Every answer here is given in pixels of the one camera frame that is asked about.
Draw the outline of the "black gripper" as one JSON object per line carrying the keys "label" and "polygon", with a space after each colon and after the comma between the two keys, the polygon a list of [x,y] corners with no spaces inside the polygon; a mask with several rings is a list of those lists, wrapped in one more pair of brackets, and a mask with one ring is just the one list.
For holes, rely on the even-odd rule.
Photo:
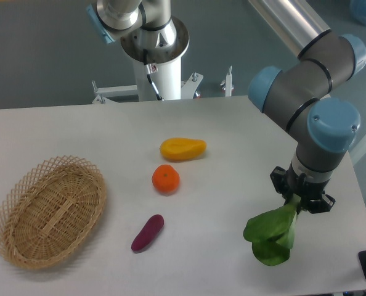
{"label": "black gripper", "polygon": [[271,172],[270,179],[275,191],[284,200],[291,200],[293,194],[298,195],[301,209],[309,213],[329,212],[335,204],[335,199],[325,193],[330,178],[319,181],[306,172],[295,172],[293,167],[286,171],[277,166]]}

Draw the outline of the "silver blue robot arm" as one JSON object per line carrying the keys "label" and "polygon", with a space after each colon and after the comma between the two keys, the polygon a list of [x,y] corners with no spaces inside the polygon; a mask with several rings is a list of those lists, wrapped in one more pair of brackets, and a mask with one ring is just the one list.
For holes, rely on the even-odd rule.
{"label": "silver blue robot arm", "polygon": [[[297,143],[290,167],[275,168],[275,190],[299,210],[329,212],[325,193],[333,171],[360,126],[357,109],[330,97],[366,64],[366,47],[353,35],[335,35],[306,1],[253,1],[298,64],[262,69],[248,88],[249,100]],[[87,14],[106,43],[119,41],[132,59],[141,101],[193,98],[199,79],[181,82],[181,58],[189,46],[185,25],[171,15],[169,1],[95,1]]]}

